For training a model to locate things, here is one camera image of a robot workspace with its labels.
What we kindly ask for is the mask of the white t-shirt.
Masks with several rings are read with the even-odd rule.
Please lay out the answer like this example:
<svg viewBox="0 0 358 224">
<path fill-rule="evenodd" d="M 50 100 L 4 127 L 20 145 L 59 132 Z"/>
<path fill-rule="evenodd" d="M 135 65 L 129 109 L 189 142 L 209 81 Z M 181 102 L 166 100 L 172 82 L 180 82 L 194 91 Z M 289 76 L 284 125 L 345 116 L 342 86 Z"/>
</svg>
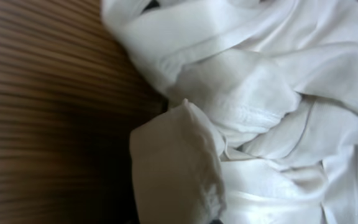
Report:
<svg viewBox="0 0 358 224">
<path fill-rule="evenodd" d="M 141 223 L 358 223 L 358 1 L 102 0 L 166 97 L 130 135 Z"/>
</svg>

